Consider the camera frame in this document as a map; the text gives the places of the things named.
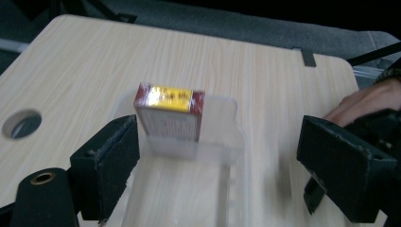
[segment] clear plastic container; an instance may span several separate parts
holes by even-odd
[[[122,198],[127,202],[107,225],[248,226],[246,142],[235,113],[233,99],[206,96],[199,142],[139,130],[141,159]]]

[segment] red and yellow box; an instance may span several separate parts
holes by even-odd
[[[133,106],[150,136],[199,141],[204,91],[142,82]]]

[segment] table surface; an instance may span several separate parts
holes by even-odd
[[[357,89],[347,61],[314,58],[317,67],[305,67],[296,50],[60,16],[0,77],[2,127],[20,111],[42,116],[26,138],[0,136],[0,205],[15,200],[30,173],[68,168],[70,155],[116,113],[134,114],[145,81],[236,100],[250,170],[249,226],[350,226],[328,198],[313,216],[303,200],[309,174],[295,158],[303,116],[323,116]]]

